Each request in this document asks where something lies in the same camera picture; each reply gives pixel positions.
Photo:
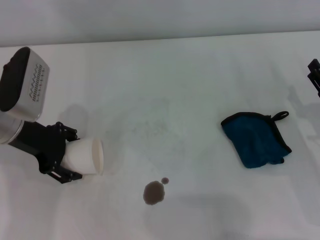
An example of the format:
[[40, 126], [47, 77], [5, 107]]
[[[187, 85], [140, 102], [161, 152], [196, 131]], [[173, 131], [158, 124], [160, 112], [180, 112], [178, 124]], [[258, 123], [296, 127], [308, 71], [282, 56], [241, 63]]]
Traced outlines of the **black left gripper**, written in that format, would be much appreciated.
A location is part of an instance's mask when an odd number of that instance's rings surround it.
[[8, 144], [34, 156], [42, 174], [49, 175], [61, 184], [80, 180], [83, 175], [61, 166], [66, 141], [79, 140], [78, 131], [57, 122], [44, 126], [38, 122], [25, 122], [18, 135]]

